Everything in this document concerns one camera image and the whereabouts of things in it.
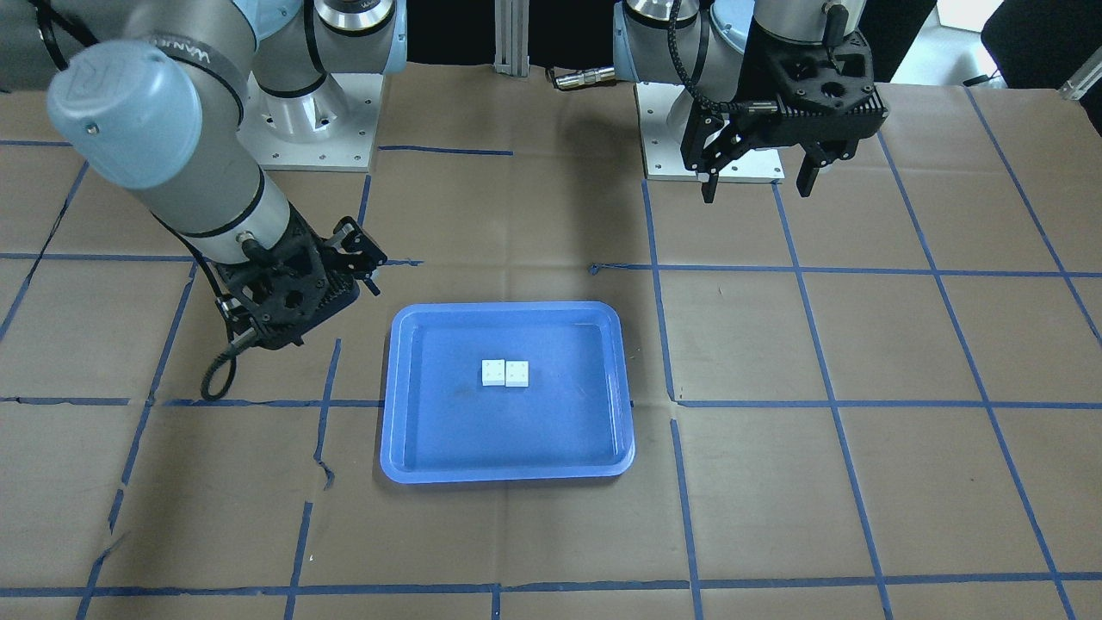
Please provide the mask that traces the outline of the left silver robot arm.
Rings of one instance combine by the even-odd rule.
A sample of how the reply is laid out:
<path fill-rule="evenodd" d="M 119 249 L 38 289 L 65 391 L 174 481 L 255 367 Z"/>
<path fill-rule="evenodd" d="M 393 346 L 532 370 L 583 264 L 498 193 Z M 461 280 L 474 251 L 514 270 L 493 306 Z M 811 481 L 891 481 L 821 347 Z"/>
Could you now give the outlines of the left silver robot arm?
<path fill-rule="evenodd" d="M 714 200 L 721 170 L 749 152 L 799 146 L 803 197 L 857 153 L 889 109 L 874 81 L 862 1 L 619 1 L 619 81 L 670 84 L 688 97 L 681 164 Z"/>

